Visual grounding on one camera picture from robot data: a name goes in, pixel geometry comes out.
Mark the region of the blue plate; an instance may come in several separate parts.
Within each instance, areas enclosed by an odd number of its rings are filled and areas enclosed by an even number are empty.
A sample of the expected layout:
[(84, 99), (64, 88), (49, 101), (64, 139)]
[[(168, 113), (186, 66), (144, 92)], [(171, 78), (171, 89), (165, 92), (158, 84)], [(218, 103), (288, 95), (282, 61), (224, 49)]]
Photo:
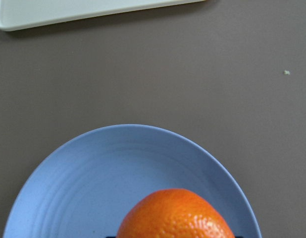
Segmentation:
[(51, 153), (20, 190), (3, 236), (116, 236), (137, 202), (166, 188), (205, 198), (235, 236), (261, 237), (247, 198), (224, 166), (191, 140), (140, 124), (95, 129)]

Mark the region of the orange mandarin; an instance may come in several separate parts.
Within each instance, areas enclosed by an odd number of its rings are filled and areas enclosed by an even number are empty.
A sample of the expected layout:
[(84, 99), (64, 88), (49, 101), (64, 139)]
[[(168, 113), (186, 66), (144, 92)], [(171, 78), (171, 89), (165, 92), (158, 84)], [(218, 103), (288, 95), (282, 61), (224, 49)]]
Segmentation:
[(224, 218), (199, 195), (186, 189), (156, 191), (123, 219), (118, 238), (233, 238)]

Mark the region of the cream rabbit tray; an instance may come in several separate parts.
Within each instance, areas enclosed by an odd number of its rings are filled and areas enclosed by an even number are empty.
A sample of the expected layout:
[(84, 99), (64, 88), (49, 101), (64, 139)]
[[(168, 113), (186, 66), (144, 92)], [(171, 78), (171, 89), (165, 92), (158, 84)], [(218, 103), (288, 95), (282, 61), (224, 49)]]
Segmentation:
[(0, 30), (15, 31), (56, 23), (195, 3), (194, 0), (0, 0)]

